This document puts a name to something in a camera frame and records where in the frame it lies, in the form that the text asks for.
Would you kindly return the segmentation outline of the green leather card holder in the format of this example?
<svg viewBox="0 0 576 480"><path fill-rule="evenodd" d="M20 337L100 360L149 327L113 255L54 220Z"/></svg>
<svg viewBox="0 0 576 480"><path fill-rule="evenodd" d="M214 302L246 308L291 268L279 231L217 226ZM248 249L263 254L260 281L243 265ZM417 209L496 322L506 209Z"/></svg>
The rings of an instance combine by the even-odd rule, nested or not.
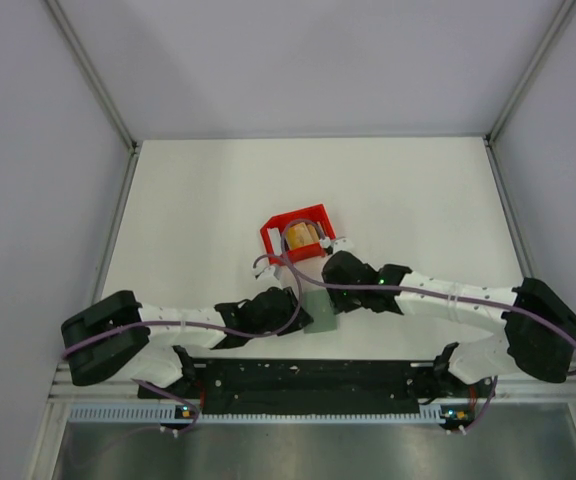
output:
<svg viewBox="0 0 576 480"><path fill-rule="evenodd" d="M313 319L313 322L304 328L306 334L328 333L338 328L337 316L325 289L305 292L302 306Z"/></svg>

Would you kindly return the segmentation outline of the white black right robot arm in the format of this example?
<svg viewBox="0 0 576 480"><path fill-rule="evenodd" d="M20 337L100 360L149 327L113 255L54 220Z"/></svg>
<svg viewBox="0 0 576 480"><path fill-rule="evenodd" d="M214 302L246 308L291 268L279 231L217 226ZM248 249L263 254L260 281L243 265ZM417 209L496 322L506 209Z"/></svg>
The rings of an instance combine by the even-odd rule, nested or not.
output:
<svg viewBox="0 0 576 480"><path fill-rule="evenodd" d="M347 251L330 257L322 279L338 313L363 308L487 332L481 340L453 342L435 358L435 384L446 395L498 375L523 372L558 384L570 374L576 314L539 279L526 277L516 287L476 287L396 264L374 269Z"/></svg>

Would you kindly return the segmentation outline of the red plastic card tray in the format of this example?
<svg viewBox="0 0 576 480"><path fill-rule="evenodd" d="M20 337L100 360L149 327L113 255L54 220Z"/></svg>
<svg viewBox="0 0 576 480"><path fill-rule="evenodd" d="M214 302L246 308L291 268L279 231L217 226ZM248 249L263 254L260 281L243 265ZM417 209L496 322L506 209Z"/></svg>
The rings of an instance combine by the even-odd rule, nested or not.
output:
<svg viewBox="0 0 576 480"><path fill-rule="evenodd" d="M265 252L280 256L285 250L293 263L324 256L318 231L307 220L316 224L325 237L336 238L324 205L316 204L271 217L259 231Z"/></svg>

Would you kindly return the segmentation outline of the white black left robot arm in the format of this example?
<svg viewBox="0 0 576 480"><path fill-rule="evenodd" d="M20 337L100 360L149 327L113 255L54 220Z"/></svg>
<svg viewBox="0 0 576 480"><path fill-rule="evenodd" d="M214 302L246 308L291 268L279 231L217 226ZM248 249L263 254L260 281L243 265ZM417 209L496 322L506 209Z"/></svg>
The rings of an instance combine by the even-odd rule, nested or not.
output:
<svg viewBox="0 0 576 480"><path fill-rule="evenodd" d="M191 350L235 349L313 322L290 287L195 310L142 303L122 290L61 325L63 358L77 387L140 380L180 397L194 387Z"/></svg>

